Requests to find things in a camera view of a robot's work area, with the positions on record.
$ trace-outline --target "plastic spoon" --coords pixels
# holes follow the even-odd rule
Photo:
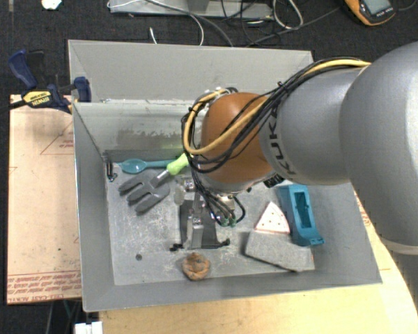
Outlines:
[[[167,159],[164,161],[143,161],[142,159],[127,159],[124,162],[119,163],[123,172],[136,175],[142,172],[146,168],[163,168],[168,164],[175,161],[175,159]]]

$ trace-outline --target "cables on floor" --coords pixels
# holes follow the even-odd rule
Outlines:
[[[214,29],[216,29],[218,32],[220,32],[220,34],[223,36],[223,38],[225,39],[225,41],[228,43],[228,45],[230,47],[234,47],[231,39],[226,35],[226,33],[218,25],[216,25],[214,22],[210,21],[209,19],[206,19],[205,17],[203,17],[201,15],[197,15],[197,14],[194,14],[194,13],[190,13],[189,11],[183,10],[181,8],[177,8],[177,7],[174,7],[174,6],[166,5],[165,3],[160,3],[159,1],[156,1],[156,0],[144,0],[144,1],[146,1],[148,3],[152,3],[153,5],[156,5],[156,6],[161,6],[163,8],[167,8],[169,10],[182,13],[184,15],[193,17],[194,19],[199,19],[199,20],[201,20],[201,21],[203,21],[203,22],[211,25],[212,27],[214,27]]]
[[[321,16],[317,17],[316,19],[313,19],[313,20],[311,20],[311,21],[309,21],[309,22],[306,22],[306,23],[304,23],[303,25],[300,25],[300,26],[298,26],[298,27],[294,27],[294,28],[289,29],[289,30],[279,31],[279,32],[273,33],[273,34],[271,34],[271,35],[268,35],[268,36],[265,36],[265,37],[259,38],[258,40],[255,40],[255,41],[253,41],[253,42],[249,43],[246,47],[253,47],[254,45],[259,45],[260,43],[265,42],[265,41],[267,41],[267,40],[269,40],[269,39],[271,39],[271,38],[275,38],[275,37],[278,37],[278,38],[279,38],[279,37],[281,37],[282,35],[284,35],[284,34],[286,34],[286,33],[289,33],[289,32],[294,32],[294,31],[300,30],[302,27],[309,26],[309,25],[311,25],[311,24],[314,24],[314,23],[315,23],[315,22],[317,22],[317,21],[320,21],[320,20],[322,20],[322,19],[325,19],[326,17],[330,16],[331,14],[333,14],[333,13],[335,13],[336,11],[339,11],[339,10],[340,10],[340,8],[335,8],[335,9],[333,9],[333,10],[329,11],[328,13],[326,13],[326,14],[324,14],[324,15],[321,15]]]
[[[254,0],[253,2],[248,3],[248,5],[246,5],[244,8],[240,7],[239,11],[237,11],[236,13],[233,13],[232,15],[228,16],[227,12],[226,12],[226,9],[225,9],[225,6],[224,6],[224,0],[220,0],[225,21],[229,21],[230,19],[233,19],[234,17],[237,17],[240,13],[243,13],[246,10],[248,10],[249,8],[251,8],[257,1],[258,0]]]
[[[48,320],[47,320],[47,326],[45,327],[45,334],[49,334],[49,332],[51,331],[53,309],[54,309],[54,301],[52,301],[51,305],[49,306]]]
[[[122,3],[122,4],[118,4],[118,5],[110,5],[110,1],[112,1],[112,0],[108,0],[108,2],[107,2],[107,7],[108,8],[118,8],[118,7],[121,7],[121,6],[126,6],[126,5],[129,5],[129,4],[131,4],[131,3],[135,3],[135,2],[138,2],[138,1],[143,1],[143,0],[131,0],[131,1],[129,1],[129,2],[126,2],[126,3]],[[201,23],[200,23],[200,21],[195,17],[195,16],[193,16],[193,15],[189,15],[195,22],[196,22],[196,24],[198,25],[198,27],[200,28],[200,32],[201,32],[201,40],[200,40],[200,44],[199,44],[199,46],[202,46],[203,45],[203,43],[204,43],[204,28],[203,28],[203,26],[201,25]],[[149,28],[149,33],[150,33],[150,36],[151,36],[151,38],[153,39],[153,42],[157,45],[157,40],[155,39],[155,36],[154,36],[154,34],[153,34],[153,30],[152,30],[152,28],[150,27]]]
[[[274,20],[275,22],[282,27],[283,29],[294,29],[295,27],[299,27],[302,26],[304,24],[304,19],[302,17],[302,13],[300,12],[299,8],[295,5],[293,0],[287,0],[289,2],[289,4],[291,5],[291,7],[293,8],[293,10],[295,11],[295,13],[297,14],[297,17],[299,18],[299,24],[297,26],[294,27],[290,27],[285,25],[277,16],[277,9],[276,9],[276,5],[277,5],[277,0],[272,0],[272,14],[274,16]]]

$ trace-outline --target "electronic meter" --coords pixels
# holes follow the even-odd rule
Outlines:
[[[395,15],[389,0],[344,0],[356,17],[366,25],[383,24]]]

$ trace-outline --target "gray sponge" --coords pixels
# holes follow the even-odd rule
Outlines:
[[[275,264],[290,271],[314,270],[310,247],[295,245],[287,234],[266,234],[251,231],[246,245],[246,255]]]

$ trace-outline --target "cardboard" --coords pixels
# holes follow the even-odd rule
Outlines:
[[[7,304],[82,295],[72,116],[10,112]]]

